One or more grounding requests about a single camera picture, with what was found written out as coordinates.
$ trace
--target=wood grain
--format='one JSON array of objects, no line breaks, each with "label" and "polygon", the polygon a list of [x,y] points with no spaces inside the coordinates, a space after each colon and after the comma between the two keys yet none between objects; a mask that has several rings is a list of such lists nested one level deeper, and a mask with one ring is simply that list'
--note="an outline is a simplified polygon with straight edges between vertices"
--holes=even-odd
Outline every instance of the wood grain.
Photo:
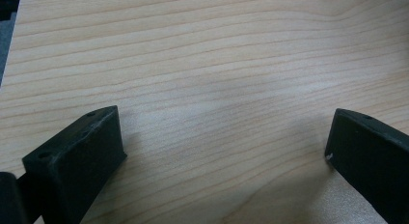
[{"label": "wood grain", "polygon": [[337,107],[409,133],[409,0],[21,0],[0,167],[104,106],[84,223],[384,223],[323,158]]}]

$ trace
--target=dark background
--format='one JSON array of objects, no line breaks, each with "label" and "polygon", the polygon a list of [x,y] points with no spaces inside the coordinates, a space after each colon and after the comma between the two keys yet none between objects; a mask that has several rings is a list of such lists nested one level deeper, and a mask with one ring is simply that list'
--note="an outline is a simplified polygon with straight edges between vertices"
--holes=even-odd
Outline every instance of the dark background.
[{"label": "dark background", "polygon": [[0,85],[9,53],[10,41],[12,40],[15,15],[16,13],[13,13],[10,20],[0,21]]}]

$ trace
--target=wooden table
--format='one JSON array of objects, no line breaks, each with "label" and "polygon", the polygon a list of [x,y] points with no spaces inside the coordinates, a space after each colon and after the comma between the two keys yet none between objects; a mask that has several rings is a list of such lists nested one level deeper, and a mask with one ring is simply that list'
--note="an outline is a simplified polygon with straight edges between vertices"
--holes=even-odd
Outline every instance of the wooden table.
[{"label": "wooden table", "polygon": [[384,223],[325,163],[337,107],[409,133],[409,0],[21,0],[0,169],[117,104],[84,223]]}]

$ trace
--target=light wooden surface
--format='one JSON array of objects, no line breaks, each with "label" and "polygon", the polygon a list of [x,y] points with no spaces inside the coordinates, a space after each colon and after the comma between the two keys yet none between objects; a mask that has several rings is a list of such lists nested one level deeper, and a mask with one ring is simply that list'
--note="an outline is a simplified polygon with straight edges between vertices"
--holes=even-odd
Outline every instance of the light wooden surface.
[{"label": "light wooden surface", "polygon": [[21,0],[0,170],[117,104],[84,223],[384,223],[326,165],[337,107],[409,133],[409,0]]}]

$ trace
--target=black plastic piece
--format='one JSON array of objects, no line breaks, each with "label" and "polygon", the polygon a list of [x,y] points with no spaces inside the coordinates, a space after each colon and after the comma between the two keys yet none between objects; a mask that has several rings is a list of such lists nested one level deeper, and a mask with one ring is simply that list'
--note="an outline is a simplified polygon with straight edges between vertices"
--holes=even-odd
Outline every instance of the black plastic piece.
[{"label": "black plastic piece", "polygon": [[0,172],[0,222],[8,224],[28,223],[22,204],[17,179],[11,173]]},{"label": "black plastic piece", "polygon": [[337,109],[326,158],[388,223],[409,223],[409,136]]},{"label": "black plastic piece", "polygon": [[117,106],[88,113],[23,157],[16,209],[31,223],[79,223],[125,158]]}]

